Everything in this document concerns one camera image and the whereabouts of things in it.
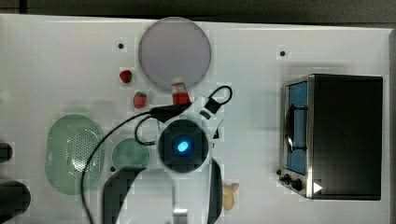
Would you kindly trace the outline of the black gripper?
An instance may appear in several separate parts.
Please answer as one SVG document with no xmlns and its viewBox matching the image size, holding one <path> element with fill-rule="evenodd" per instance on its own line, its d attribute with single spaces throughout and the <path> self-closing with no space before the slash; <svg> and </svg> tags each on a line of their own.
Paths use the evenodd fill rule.
<svg viewBox="0 0 396 224">
<path fill-rule="evenodd" d="M 190 106 L 191 106 L 191 104 L 158 106 L 158 107 L 152 108 L 149 111 L 149 114 L 152 118 L 154 118 L 160 122 L 166 122 L 169 119 L 172 119 L 172 118 L 180 115 Z"/>
</svg>

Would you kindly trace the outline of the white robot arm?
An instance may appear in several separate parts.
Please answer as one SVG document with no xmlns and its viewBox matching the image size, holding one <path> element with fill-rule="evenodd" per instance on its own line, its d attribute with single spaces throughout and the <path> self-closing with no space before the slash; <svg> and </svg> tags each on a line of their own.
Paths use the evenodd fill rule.
<svg viewBox="0 0 396 224">
<path fill-rule="evenodd" d="M 213 97 L 154 107 L 154 167 L 120 168 L 105 183 L 101 224 L 216 224 L 222 177 L 212 156 L 225 113 Z"/>
</svg>

